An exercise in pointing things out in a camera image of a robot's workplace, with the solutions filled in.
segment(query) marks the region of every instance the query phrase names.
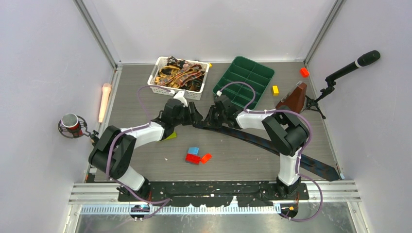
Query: orange block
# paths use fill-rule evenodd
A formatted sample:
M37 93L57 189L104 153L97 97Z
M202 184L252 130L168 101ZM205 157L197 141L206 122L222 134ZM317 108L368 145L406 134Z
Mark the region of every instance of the orange block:
M307 76L309 76L309 71L308 71L305 67L303 67L302 69L300 69L300 74L301 74L304 78L306 78Z
M209 159L211 159L212 156L210 154L205 154L203 156L203 158L200 160L200 162L202 162L202 164L205 164L207 161L209 161Z

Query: red block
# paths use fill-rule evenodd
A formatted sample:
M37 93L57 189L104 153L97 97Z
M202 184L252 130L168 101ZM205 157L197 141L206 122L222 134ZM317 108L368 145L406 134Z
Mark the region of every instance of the red block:
M207 161L209 161L209 159L211 159L212 156L210 154L205 154L203 156L203 158L200 160L200 162L202 162L202 164L205 164Z
M199 164L201 158L199 156L193 155L193 154L187 154L186 155L186 162L190 164Z
M305 67L303 67L302 69L300 69L300 74L301 74L304 78L306 78L307 76L309 76L309 71L308 71Z

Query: yellow lego brick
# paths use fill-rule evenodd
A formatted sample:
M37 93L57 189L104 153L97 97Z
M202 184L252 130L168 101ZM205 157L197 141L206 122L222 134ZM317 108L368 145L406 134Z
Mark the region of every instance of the yellow lego brick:
M277 86L272 86L272 94L273 96L279 95L279 89L277 88Z
M165 138L164 140L172 139L172 138L175 138L175 137L177 137L177 134L176 134L176 132L173 132L172 134L170 134L170 136L168 136L168 137Z

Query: white wall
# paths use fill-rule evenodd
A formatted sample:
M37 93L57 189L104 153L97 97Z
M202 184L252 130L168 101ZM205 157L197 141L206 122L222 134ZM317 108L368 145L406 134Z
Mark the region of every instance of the white wall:
M381 53L321 101L340 165L377 233L412 232L411 9L410 0L346 1L309 64L320 90L328 74Z
M85 0L123 63L303 60L333 0Z
M93 128L112 71L71 0L1 1L2 233L57 233L91 145L57 131L65 113Z

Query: black strap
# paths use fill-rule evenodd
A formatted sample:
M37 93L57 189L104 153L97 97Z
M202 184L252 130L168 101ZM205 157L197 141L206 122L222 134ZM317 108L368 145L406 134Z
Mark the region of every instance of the black strap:
M207 128L207 127L198 127L198 128L217 132L217 133L226 134L228 136L251 143L255 146L263 148L279 156L279 152L273 147L273 144L271 141L255 136L253 134L246 133L240 130L231 129L231 128L224 127L224 126L219 129L213 129L213 128ZM300 167L328 181L337 181L340 179L339 174L336 172L334 167L324 164L316 159L312 159L304 154L302 154Z

